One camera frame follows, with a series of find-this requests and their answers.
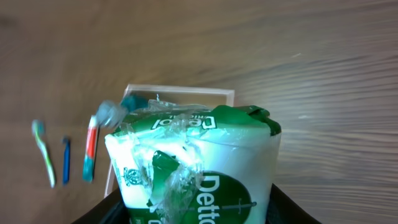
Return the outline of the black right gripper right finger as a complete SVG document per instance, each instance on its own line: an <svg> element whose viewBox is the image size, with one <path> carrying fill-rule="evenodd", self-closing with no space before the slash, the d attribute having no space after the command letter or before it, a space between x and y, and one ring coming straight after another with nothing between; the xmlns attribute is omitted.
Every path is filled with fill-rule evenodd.
<svg viewBox="0 0 398 224"><path fill-rule="evenodd" d="M272 184L266 224L321 224Z"/></svg>

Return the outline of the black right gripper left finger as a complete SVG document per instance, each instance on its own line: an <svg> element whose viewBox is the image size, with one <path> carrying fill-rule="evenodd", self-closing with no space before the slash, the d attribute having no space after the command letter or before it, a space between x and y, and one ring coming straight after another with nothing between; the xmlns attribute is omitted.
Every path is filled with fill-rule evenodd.
<svg viewBox="0 0 398 224"><path fill-rule="evenodd" d="M130 224L120 190L115 190L72 224Z"/></svg>

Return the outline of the green Dettol soap bar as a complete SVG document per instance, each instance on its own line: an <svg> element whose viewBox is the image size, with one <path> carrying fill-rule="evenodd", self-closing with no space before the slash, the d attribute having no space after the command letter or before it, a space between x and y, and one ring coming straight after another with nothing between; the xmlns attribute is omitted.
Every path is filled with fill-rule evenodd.
<svg viewBox="0 0 398 224"><path fill-rule="evenodd" d="M281 126L258 106L127 115L105 145L129 223L264 223Z"/></svg>

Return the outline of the teal Listerine mouthwash bottle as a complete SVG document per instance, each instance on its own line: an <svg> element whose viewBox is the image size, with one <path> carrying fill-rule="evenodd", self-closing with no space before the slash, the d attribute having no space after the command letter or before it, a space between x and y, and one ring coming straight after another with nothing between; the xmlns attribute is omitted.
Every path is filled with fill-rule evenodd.
<svg viewBox="0 0 398 224"><path fill-rule="evenodd" d="M131 112L146 108L148 99L139 95L125 96L120 103L104 100L95 114L99 127L116 128Z"/></svg>

